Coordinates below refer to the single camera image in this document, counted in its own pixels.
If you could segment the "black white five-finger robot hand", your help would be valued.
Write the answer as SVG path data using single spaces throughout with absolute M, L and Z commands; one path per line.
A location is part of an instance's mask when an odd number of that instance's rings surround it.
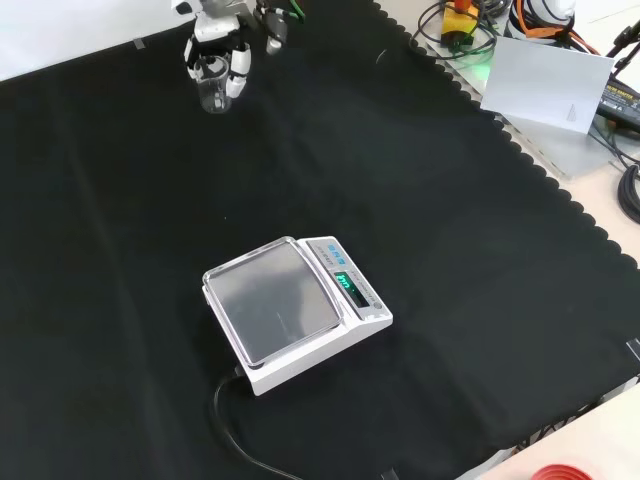
M 252 65 L 250 36 L 255 31 L 263 33 L 266 53 L 274 55 L 287 42 L 287 21 L 306 19 L 295 1 L 288 8 L 271 1 L 173 1 L 171 8 L 195 19 L 183 58 L 209 113 L 227 111 L 245 89 Z

